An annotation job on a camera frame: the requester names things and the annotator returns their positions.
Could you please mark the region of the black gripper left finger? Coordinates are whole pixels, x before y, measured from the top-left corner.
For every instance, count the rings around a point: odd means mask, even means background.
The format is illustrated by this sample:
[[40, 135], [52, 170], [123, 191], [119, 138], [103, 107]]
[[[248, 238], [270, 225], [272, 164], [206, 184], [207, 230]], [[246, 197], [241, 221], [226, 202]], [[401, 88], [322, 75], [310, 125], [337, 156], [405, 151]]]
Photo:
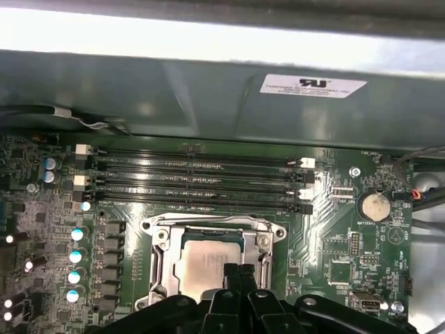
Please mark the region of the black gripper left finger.
[[211, 300], [196, 302], [186, 295], [170, 296], [108, 325], [90, 326], [86, 333], [238, 333], [242, 266], [226, 263], [223, 288]]

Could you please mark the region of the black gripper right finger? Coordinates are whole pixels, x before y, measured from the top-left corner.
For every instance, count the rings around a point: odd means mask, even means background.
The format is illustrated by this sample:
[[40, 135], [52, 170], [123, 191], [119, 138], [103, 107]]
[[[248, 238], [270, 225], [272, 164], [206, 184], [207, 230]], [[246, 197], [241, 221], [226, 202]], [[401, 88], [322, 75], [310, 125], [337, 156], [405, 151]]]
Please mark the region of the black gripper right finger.
[[385, 322], [317, 295], [294, 304], [260, 289], [253, 264], [240, 266], [241, 291], [249, 308], [253, 333], [416, 333], [406, 321]]

